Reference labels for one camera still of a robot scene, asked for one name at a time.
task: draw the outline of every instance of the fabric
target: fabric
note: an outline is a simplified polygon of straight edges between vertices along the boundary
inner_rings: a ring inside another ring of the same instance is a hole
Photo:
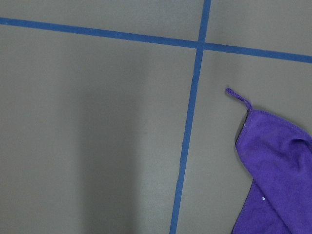
[[[235,144],[253,176],[233,234],[312,234],[312,137],[298,126],[245,103],[248,114]]]

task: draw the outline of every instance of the blue stripe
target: blue stripe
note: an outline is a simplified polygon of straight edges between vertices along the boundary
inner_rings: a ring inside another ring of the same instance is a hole
[[[198,36],[199,46],[196,50],[193,79],[192,79],[192,84],[191,84],[189,105],[187,109],[184,137],[183,137],[183,142],[182,142],[179,176],[178,176],[177,183],[176,183],[175,200],[174,200],[174,205],[173,205],[173,210],[172,210],[169,234],[176,234],[177,223],[178,223],[178,218],[179,218],[179,211],[180,211],[183,184],[184,184],[184,176],[185,176],[185,170],[186,170],[187,156],[189,152],[191,130],[192,130],[196,96],[197,96],[197,87],[198,87],[201,63],[202,63],[202,58],[203,58],[203,53],[204,53],[204,44],[205,44],[206,33],[207,33],[210,5],[211,5],[211,0],[204,1],[203,12],[202,12],[202,17],[201,17],[201,22],[200,22],[199,36]]]
[[[231,46],[231,45],[206,43],[205,50],[213,50],[213,51],[233,53],[233,54],[251,55],[251,56],[258,56],[258,57],[265,57],[265,58],[272,58],[272,59],[283,59],[283,60],[290,60],[290,61],[297,61],[297,62],[312,63],[312,56],[284,53],[284,52],[278,52],[278,51],[270,51],[270,50],[259,50],[259,49]]]
[[[209,14],[204,15],[205,17],[204,22],[206,22],[206,20],[208,19],[208,16]],[[155,44],[162,44],[162,45],[180,46],[180,47],[187,47],[187,48],[201,48],[202,44],[204,43],[203,38],[204,36],[206,36],[206,30],[202,30],[202,28],[206,28],[207,26],[207,24],[201,24],[199,41],[192,41],[192,40],[163,38],[163,37],[148,36],[148,35],[141,35],[141,34],[134,34],[134,33],[124,33],[124,32],[118,32],[118,31],[96,29],[96,28],[84,28],[84,27],[76,27],[76,26],[69,26],[69,25],[63,25],[63,24],[44,23],[44,22],[37,22],[37,21],[30,21],[30,20],[9,19],[9,18],[1,18],[1,17],[0,17],[0,24],[26,27],[26,28],[44,29],[44,30],[51,30],[51,31],[57,31],[57,32],[75,33],[75,34],[90,35],[90,36],[105,37],[105,38],[141,41],[141,42],[155,43]],[[312,63],[312,56],[308,56],[308,55],[292,54],[292,53],[270,51],[270,50],[260,50],[260,49],[231,46],[231,45],[205,43],[204,50],[212,50],[212,51],[226,52],[226,53],[232,53],[232,54],[251,55],[251,56],[257,56],[257,57],[264,57],[264,58]]]
[[[132,40],[132,41],[141,41],[141,42],[149,42],[155,44],[162,45],[173,45],[173,46],[181,46],[188,48],[197,48],[197,41],[191,40],[182,40],[182,39],[174,39],[174,38],[163,38],[163,37],[155,37],[134,33],[124,33],[96,28],[84,28],[84,27],[76,27],[69,26],[63,24],[55,24],[55,23],[44,23],[44,22],[36,22],[29,20],[21,20],[21,19],[8,19],[8,18],[0,18],[0,24],[10,25],[10,26],[20,26],[26,28],[37,28],[37,29],[45,29],[57,32],[66,32],[66,33],[75,33],[82,35],[90,35],[97,37],[105,37],[105,38],[115,38],[115,39],[124,39],[124,40]]]

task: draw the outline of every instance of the horizontal blue line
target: horizontal blue line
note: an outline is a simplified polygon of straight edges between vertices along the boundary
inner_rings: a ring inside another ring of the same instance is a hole
[[[246,47],[239,47],[239,46],[213,44],[213,43],[206,43],[204,47],[205,47],[205,50],[312,63],[312,56],[308,56],[308,55],[291,54],[291,53],[278,52],[278,51],[260,50],[260,49],[253,49],[253,48],[246,48]]]
[[[0,17],[0,24],[26,27],[26,28],[37,28],[37,29],[51,30],[51,31],[57,31],[57,32],[75,33],[75,34],[90,35],[90,36],[105,37],[105,38],[141,41],[141,42],[148,42],[148,43],[155,43],[155,44],[162,44],[162,45],[180,46],[180,47],[186,47],[186,48],[198,48],[202,46],[203,44],[202,42],[192,41],[192,40],[164,38],[164,37],[148,36],[148,35],[141,35],[141,34],[134,34],[134,33],[124,33],[124,32],[110,31],[110,30],[103,30],[103,29],[69,26],[69,25],[63,25],[63,24],[44,23],[44,22],[22,20],[22,19],[9,19],[9,18]],[[214,43],[205,43],[204,49],[211,50],[211,51],[232,53],[232,54],[251,55],[251,56],[257,56],[257,57],[264,57],[264,58],[312,63],[312,56],[278,52],[278,51],[260,50],[260,49],[231,46],[231,45],[221,45],[221,44],[214,44]]]
[[[141,34],[134,34],[134,33],[124,33],[124,32],[110,31],[110,30],[103,30],[103,29],[96,29],[96,28],[85,28],[85,27],[69,26],[69,25],[63,25],[63,24],[21,20],[21,19],[0,18],[0,24],[26,27],[26,28],[45,29],[45,30],[66,32],[66,33],[76,33],[76,34],[105,37],[105,38],[149,42],[149,43],[162,44],[162,45],[181,46],[181,47],[187,47],[187,48],[197,48],[197,45],[198,45],[197,41],[191,41],[191,40],[163,38],[163,37],[148,36],[148,35],[141,35]]]

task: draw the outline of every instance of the purple strap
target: purple strap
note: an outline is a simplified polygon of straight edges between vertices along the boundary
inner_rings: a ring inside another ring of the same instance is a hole
[[[244,97],[242,97],[238,93],[234,92],[231,88],[227,88],[225,90],[225,92],[227,92],[228,94],[230,94],[233,97],[237,98],[238,100],[242,101],[245,104],[245,106],[248,108],[248,110],[253,110],[253,106],[250,103],[250,101],[248,101],[247,99],[245,99]]]

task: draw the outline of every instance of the gray surface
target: gray surface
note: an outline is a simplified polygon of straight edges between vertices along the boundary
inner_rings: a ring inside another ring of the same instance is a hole
[[[168,232],[195,50],[0,30],[0,233]]]
[[[207,42],[312,54],[312,1],[214,0]]]
[[[234,147],[247,109],[224,89],[312,133],[311,75],[306,63],[204,53],[178,234],[230,233],[251,185]]]
[[[1,0],[0,16],[197,40],[203,0]]]

